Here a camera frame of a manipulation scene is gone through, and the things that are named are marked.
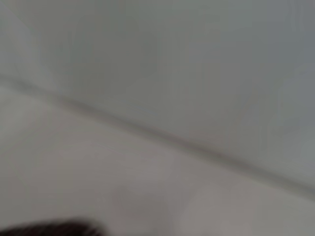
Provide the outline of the dark brown woven basket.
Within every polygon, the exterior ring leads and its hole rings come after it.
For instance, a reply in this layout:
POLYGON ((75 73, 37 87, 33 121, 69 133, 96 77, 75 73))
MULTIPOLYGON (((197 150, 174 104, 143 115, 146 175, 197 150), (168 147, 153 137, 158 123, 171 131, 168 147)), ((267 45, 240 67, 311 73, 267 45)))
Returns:
POLYGON ((0 227, 0 236, 110 236, 110 233, 89 218, 60 218, 0 227))

